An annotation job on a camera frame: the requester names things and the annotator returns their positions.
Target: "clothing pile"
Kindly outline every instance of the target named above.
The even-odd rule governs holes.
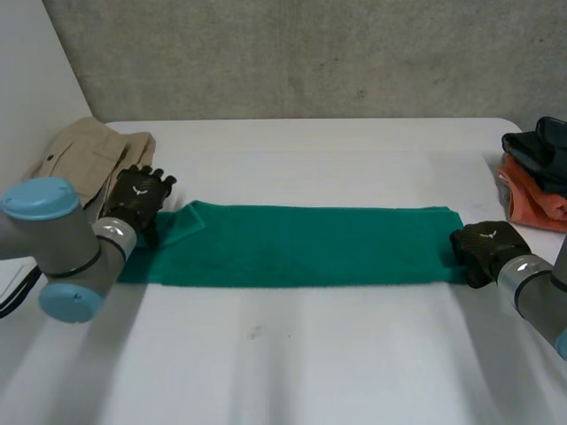
[[[92,117],[82,118],[55,137],[23,180],[61,177],[89,207],[88,215],[98,215],[120,171],[151,166],[155,150],[150,133],[121,135]]]
[[[567,233],[567,122],[543,117],[535,131],[502,137],[498,183],[509,220]]]

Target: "towel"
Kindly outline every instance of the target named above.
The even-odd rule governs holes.
[[[543,192],[510,155],[498,168],[499,180],[509,187],[509,220],[533,228],[567,232],[567,200]]]
[[[446,207],[222,206],[158,214],[163,243],[137,247],[120,282],[203,287],[319,287],[465,282]]]

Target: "concrete wall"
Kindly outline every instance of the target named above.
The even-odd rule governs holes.
[[[43,0],[102,120],[567,119],[562,0]]]

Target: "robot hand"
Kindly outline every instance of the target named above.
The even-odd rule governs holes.
[[[158,168],[152,172],[150,166],[141,170],[136,166],[123,170],[100,217],[124,220],[138,235],[144,236],[149,246],[157,246],[156,214],[177,182],[171,175],[162,181],[162,175],[163,170]]]
[[[451,234],[451,244],[457,260],[467,267],[469,286],[475,289],[496,281],[511,259],[532,253],[506,221],[469,224]]]

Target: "beige pants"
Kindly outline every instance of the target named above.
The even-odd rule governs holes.
[[[110,194],[121,170],[150,166],[155,149],[150,133],[121,135],[92,117],[82,118],[56,136],[23,180],[62,177],[73,184],[86,206],[101,189],[105,197]]]

